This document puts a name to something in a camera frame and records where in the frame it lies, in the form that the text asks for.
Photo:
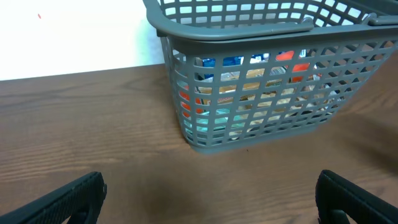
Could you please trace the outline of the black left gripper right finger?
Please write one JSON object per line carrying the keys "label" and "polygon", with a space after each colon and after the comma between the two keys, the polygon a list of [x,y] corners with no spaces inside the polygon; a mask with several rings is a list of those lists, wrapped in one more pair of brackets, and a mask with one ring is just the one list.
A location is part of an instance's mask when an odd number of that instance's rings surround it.
{"label": "black left gripper right finger", "polygon": [[397,223],[397,207],[369,193],[342,176],[321,171],[315,187],[318,222]]}

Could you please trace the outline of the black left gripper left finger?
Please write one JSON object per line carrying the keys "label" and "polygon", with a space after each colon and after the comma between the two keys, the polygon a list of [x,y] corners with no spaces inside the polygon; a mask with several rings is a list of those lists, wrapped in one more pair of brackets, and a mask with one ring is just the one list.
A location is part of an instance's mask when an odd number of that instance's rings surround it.
{"label": "black left gripper left finger", "polygon": [[90,172],[21,208],[1,216],[1,223],[95,224],[106,198],[100,172]]}

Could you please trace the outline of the brown white snack bag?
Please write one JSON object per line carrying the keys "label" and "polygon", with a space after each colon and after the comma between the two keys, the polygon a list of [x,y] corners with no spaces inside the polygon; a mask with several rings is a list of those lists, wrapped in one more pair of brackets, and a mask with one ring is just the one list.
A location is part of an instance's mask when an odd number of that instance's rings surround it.
{"label": "brown white snack bag", "polygon": [[282,90],[276,105],[283,105],[286,116],[303,113],[321,113],[332,110],[346,100],[346,90],[336,89],[332,83],[305,85]]}

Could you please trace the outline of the blue tissue pack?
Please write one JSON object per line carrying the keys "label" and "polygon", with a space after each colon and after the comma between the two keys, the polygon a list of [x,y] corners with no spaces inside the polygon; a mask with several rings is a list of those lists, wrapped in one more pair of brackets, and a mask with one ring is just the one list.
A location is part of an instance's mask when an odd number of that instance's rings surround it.
{"label": "blue tissue pack", "polygon": [[[294,56],[294,51],[288,51],[288,52],[279,52],[279,54],[276,56],[277,61],[282,61],[282,60],[291,60],[292,57]],[[307,52],[305,50],[302,50],[299,53],[300,58],[306,57]],[[264,54],[254,54],[251,55],[251,61],[250,63],[263,63],[263,62],[268,62],[270,57],[269,53],[264,53]],[[205,59],[199,59],[198,64],[203,67],[214,67],[215,66],[216,60],[214,58],[205,58]],[[234,56],[234,57],[226,57],[223,59],[223,66],[228,67],[228,66],[235,66],[235,65],[241,65],[244,62],[244,57],[243,56]],[[293,72],[299,72],[299,71],[305,71],[309,67],[309,63],[301,63],[301,64],[296,64],[294,65]]]}

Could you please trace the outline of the beige snack bag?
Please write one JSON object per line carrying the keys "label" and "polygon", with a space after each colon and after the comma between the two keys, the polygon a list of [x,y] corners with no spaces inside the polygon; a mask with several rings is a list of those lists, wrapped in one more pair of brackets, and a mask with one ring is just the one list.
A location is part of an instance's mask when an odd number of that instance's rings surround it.
{"label": "beige snack bag", "polygon": [[229,139],[236,141],[245,135],[256,135],[256,131],[270,127],[275,122],[293,116],[289,112],[291,97],[278,98],[276,91],[263,92],[260,95],[247,94],[239,99],[236,115],[230,125]]}

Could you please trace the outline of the mint green wipes packet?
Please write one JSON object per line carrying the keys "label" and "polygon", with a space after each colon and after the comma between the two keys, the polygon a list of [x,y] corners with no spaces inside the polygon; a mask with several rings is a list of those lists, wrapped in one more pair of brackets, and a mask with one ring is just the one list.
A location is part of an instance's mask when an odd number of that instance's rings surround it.
{"label": "mint green wipes packet", "polygon": [[[230,110],[226,109],[226,108],[216,110],[216,115],[217,116],[220,115],[220,117],[214,119],[214,124],[215,124],[215,127],[213,128],[214,131],[221,131],[226,128],[226,124],[229,119],[229,116],[228,116],[229,112],[230,112]],[[208,125],[210,122],[210,119],[208,118],[208,116],[210,115],[210,111],[203,110],[203,111],[199,112],[198,115],[204,116],[205,118],[197,118],[196,119],[196,122],[197,122],[196,129],[199,132],[207,133]],[[193,133],[192,123],[188,122],[188,120],[191,120],[191,117],[189,115],[185,115],[185,117],[186,117],[186,120],[183,121],[184,125],[186,126],[185,130],[186,130],[186,132],[192,134]],[[248,118],[248,114],[239,114],[239,115],[234,116],[233,121],[242,121],[247,118]]]}

